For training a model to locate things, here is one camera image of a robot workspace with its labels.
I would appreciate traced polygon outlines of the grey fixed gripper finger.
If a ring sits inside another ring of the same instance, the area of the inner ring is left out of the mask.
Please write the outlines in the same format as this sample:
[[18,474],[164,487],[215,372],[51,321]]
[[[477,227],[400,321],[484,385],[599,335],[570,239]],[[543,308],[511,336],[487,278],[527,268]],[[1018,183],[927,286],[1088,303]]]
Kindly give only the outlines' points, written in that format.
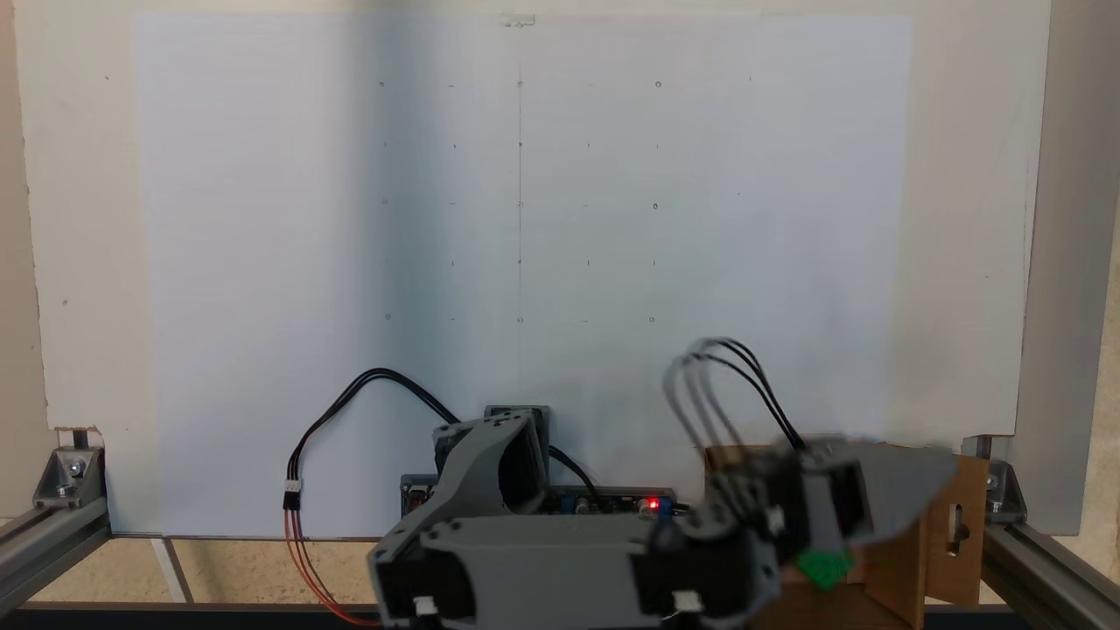
[[864,537],[903,535],[955,475],[956,455],[949,448],[865,447],[864,490],[871,531]]

